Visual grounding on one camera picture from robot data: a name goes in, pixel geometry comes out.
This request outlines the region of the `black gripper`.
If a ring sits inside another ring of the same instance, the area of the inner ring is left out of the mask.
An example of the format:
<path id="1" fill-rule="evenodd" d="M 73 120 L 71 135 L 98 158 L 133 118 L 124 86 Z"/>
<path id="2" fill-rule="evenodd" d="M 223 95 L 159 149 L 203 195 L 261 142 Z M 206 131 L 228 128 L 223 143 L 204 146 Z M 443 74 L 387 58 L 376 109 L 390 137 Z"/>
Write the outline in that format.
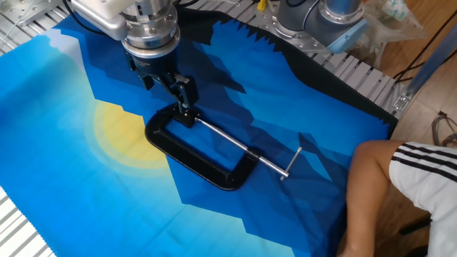
<path id="1" fill-rule="evenodd" d="M 157 49 L 140 49 L 124 44 L 124 53 L 129 68 L 140 71 L 146 90 L 154 85 L 151 75 L 160 75 L 157 81 L 171 94 L 181 114 L 187 112 L 198 100 L 199 94 L 194 77 L 178 74 L 178 54 L 176 46 Z"/>

